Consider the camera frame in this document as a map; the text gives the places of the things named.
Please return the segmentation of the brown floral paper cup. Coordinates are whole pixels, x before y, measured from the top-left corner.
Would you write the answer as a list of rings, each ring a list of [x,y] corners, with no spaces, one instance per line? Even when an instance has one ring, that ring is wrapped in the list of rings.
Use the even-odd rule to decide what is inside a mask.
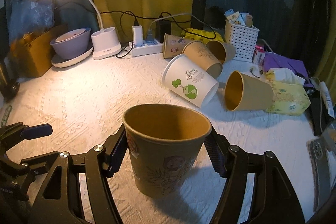
[[[151,198],[177,191],[185,182],[212,125],[182,106],[136,105],[123,114],[135,184]]]

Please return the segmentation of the plain brown paper cup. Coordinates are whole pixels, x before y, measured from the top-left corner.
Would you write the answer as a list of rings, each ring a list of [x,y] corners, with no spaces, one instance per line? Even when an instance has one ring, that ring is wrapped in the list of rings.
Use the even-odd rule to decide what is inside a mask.
[[[272,105],[270,84],[233,71],[226,82],[224,101],[229,111],[266,110]]]

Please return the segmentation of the white green-print paper cup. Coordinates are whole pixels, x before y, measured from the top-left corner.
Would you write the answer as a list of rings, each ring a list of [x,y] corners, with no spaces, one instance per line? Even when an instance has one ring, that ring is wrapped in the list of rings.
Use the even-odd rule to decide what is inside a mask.
[[[183,54],[177,55],[167,64],[162,83],[199,108],[210,102],[219,87],[216,79]]]

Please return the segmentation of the rear brown paper cup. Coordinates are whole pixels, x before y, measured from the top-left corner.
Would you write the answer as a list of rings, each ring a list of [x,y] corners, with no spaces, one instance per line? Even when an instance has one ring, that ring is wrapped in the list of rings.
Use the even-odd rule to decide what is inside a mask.
[[[221,62],[221,64],[231,61],[236,55],[236,49],[230,43],[211,40],[206,44],[206,47]]]

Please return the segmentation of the brown cup with stickers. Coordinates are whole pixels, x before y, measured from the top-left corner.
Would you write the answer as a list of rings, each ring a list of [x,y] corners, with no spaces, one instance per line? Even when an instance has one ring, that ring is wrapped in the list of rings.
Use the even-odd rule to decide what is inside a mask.
[[[165,34],[163,40],[163,58],[173,58],[182,53],[184,47],[190,43],[190,39],[185,39],[179,36]]]

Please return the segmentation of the brown cup with sketch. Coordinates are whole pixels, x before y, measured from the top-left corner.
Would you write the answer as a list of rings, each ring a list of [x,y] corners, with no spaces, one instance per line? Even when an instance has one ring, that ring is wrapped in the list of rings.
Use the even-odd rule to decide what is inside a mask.
[[[189,42],[182,50],[192,62],[205,70],[213,78],[217,79],[223,69],[221,62],[200,41]]]

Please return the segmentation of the black round object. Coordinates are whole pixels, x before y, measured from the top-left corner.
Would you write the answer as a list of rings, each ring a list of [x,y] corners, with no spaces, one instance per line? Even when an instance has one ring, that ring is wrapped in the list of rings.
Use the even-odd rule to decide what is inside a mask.
[[[20,83],[16,81],[9,83],[8,85],[1,84],[1,94],[5,100],[9,101],[18,94],[19,88]]]

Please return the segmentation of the white textured table cloth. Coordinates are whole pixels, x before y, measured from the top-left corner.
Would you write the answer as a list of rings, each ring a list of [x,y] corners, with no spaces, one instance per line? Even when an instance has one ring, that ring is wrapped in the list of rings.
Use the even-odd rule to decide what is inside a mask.
[[[178,91],[167,88],[162,75],[167,60],[159,54],[144,57],[115,57],[95,61],[87,58],[68,69],[51,68],[42,77],[21,84],[12,101],[9,123],[48,123],[50,136],[24,140],[8,151],[8,157],[22,159],[44,153],[67,151],[71,155],[88,152],[114,134],[123,115],[131,112],[131,125],[141,133],[167,139],[197,135],[201,122],[180,111],[165,114],[165,105],[196,106]],[[314,178],[308,151],[313,126],[307,114],[289,116],[264,111],[229,111],[224,88],[234,71],[248,74],[246,62],[230,61],[218,78],[219,88],[208,104],[198,108],[217,133],[246,152],[272,151],[293,185],[306,220],[314,214]],[[163,180],[170,194],[150,198],[135,185],[127,153],[120,170],[109,179],[118,211],[125,223],[209,223],[221,197],[225,180],[213,169],[205,148],[201,148],[185,182],[178,186],[172,178]]]

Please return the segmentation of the cardboard box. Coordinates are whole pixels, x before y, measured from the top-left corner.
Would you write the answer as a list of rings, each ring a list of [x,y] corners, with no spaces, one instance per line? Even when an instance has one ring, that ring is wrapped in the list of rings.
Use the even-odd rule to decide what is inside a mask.
[[[41,77],[50,69],[55,54],[50,42],[68,31],[68,26],[54,26],[46,32],[30,32],[10,45],[9,58],[19,77]]]

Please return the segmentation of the purple bowl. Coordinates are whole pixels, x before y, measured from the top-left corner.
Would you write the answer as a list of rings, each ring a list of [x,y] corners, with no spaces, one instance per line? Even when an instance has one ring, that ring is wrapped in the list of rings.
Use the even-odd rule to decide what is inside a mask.
[[[89,45],[91,28],[69,31],[50,41],[58,56],[64,60],[74,59],[83,54]]]

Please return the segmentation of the yellow tissue pack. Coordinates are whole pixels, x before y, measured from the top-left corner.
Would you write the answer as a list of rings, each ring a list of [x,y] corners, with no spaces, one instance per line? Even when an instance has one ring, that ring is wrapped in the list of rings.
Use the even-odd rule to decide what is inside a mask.
[[[305,79],[288,68],[272,68],[266,73],[266,81],[273,91],[268,113],[300,116],[310,106],[310,99],[303,87]]]

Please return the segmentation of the white tube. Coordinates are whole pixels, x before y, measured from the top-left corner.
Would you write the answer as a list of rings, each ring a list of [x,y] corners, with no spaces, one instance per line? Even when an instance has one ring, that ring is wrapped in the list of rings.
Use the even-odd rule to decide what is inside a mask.
[[[325,103],[328,115],[331,118],[335,118],[334,108],[333,108],[333,102],[331,100],[329,89],[327,88],[327,86],[326,86],[326,84],[325,84],[324,81],[321,81],[319,83],[319,91],[320,91],[321,97],[322,97],[322,99],[323,99],[323,101]]]

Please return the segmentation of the purple cloth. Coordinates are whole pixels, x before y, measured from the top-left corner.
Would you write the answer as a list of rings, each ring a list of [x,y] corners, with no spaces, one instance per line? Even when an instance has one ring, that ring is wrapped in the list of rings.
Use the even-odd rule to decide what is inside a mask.
[[[286,84],[297,84],[312,88],[304,63],[301,60],[289,59],[276,53],[267,52],[262,62],[266,77],[272,81]]]

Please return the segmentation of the black power adapter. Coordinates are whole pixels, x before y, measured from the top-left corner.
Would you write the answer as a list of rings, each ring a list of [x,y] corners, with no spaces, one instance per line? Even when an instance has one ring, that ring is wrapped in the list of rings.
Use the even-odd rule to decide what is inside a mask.
[[[165,34],[171,35],[171,22],[168,20],[160,20],[156,23],[156,39],[163,43]]]

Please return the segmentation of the yellow bag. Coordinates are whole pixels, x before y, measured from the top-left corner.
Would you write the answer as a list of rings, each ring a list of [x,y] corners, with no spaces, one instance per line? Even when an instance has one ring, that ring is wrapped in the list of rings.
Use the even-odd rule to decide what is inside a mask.
[[[186,31],[182,31],[182,35],[185,39],[197,40],[202,42],[203,44],[207,44],[212,40],[224,43],[224,39],[222,38],[221,34],[216,31],[205,31],[188,28]]]

